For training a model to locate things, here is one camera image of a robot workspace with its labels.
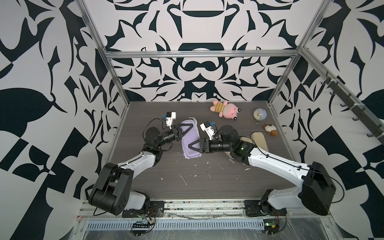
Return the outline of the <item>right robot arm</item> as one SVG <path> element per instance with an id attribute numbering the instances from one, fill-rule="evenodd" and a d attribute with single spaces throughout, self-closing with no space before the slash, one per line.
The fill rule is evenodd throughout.
<path id="1" fill-rule="evenodd" d="M 254 142 L 242 140 L 232 126 L 221 127 L 219 138 L 199 139 L 189 148 L 201 154 L 228 152 L 234 161 L 264 169 L 294 185 L 283 190 L 268 189 L 259 201 L 245 204 L 249 217 L 284 216 L 287 209 L 307 209 L 326 216 L 334 203 L 338 181 L 322 164 L 298 163 L 269 153 Z"/>

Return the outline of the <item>brown white plush toy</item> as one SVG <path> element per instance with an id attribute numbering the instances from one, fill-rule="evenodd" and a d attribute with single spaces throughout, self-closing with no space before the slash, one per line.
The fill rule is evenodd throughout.
<path id="1" fill-rule="evenodd" d="M 263 129 L 266 131 L 268 135 L 271 135 L 274 137 L 277 137 L 279 135 L 277 127 L 275 127 L 274 125 L 264 125 Z"/>

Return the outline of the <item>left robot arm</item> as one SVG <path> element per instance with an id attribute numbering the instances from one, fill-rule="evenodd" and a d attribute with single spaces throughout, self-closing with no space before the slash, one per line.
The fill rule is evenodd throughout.
<path id="1" fill-rule="evenodd" d="M 137 156 L 119 164 L 104 165 L 89 195 L 89 204 L 115 216 L 124 211 L 146 214 L 150 197 L 131 190 L 134 178 L 160 161 L 164 152 L 162 146 L 180 141 L 193 128 L 193 124 L 186 123 L 173 125 L 162 133 L 155 127 L 149 128 Z"/>

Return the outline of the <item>wall hook rack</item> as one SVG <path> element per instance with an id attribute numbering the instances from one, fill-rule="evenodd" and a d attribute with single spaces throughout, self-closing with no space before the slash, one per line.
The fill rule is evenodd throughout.
<path id="1" fill-rule="evenodd" d="M 331 89 L 331 96 L 337 96 L 342 101 L 340 106 L 352 111 L 355 115 L 353 121 L 361 122 L 370 131 L 367 134 L 368 138 L 375 138 L 383 146 L 384 123 L 341 80 L 332 76 L 328 71 L 326 71 L 325 76 L 322 85 Z"/>

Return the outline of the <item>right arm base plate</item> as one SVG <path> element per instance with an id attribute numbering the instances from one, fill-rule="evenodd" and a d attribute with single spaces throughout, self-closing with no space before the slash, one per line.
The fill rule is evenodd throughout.
<path id="1" fill-rule="evenodd" d="M 285 208 L 276 210 L 267 201 L 244 200 L 244 205 L 247 217 L 284 217 L 287 215 L 287 210 Z"/>

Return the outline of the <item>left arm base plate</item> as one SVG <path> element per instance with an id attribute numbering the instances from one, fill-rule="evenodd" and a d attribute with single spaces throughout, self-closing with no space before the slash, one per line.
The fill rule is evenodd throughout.
<path id="1" fill-rule="evenodd" d="M 123 218 L 136 218 L 140 215 L 146 217 L 159 217 L 164 214 L 165 202 L 164 201 L 146 201 L 143 207 L 139 210 L 129 209 L 123 210 Z"/>

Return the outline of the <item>blue alarm clock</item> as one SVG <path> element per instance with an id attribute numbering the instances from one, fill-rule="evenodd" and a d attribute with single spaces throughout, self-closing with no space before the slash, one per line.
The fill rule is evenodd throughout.
<path id="1" fill-rule="evenodd" d="M 259 124 L 260 122 L 264 121 L 268 116 L 268 113 L 265 109 L 263 108 L 258 108 L 254 110 L 252 120 L 256 123 Z"/>

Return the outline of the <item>pink plush toy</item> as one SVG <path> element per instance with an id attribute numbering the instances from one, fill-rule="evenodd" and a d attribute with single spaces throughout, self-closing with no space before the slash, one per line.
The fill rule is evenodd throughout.
<path id="1" fill-rule="evenodd" d="M 238 113 L 241 109 L 228 101 L 220 102 L 218 100 L 214 100 L 213 105 L 210 107 L 210 111 L 218 113 L 220 118 L 232 119 L 236 121 L 239 118 Z"/>

